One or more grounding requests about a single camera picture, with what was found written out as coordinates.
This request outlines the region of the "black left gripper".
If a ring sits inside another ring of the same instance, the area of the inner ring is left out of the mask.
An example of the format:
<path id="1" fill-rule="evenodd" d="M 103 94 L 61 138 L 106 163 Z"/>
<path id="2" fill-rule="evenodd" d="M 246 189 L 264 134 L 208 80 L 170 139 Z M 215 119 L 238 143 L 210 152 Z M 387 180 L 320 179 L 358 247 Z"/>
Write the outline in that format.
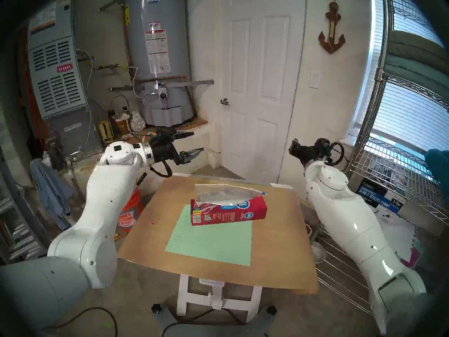
<path id="1" fill-rule="evenodd" d="M 190 163 L 204 151 L 204 148 L 201 147 L 178 153 L 173 142 L 193 135 L 194 132 L 177 131 L 172 128 L 151 132 L 151 150 L 154 163 L 167 160 L 173 160 L 176 165 Z"/>

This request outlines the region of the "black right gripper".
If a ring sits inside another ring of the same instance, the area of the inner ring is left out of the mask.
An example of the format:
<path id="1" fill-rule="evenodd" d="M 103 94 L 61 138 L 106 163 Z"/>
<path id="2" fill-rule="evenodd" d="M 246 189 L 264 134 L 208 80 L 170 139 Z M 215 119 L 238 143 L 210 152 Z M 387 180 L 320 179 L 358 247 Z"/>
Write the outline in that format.
<path id="1" fill-rule="evenodd" d="M 325 138 L 319 138 L 314 145 L 303 146 L 295 138 L 289 147 L 289 154 L 297 158 L 301 164 L 325 160 L 330 157 L 330 141 Z"/>

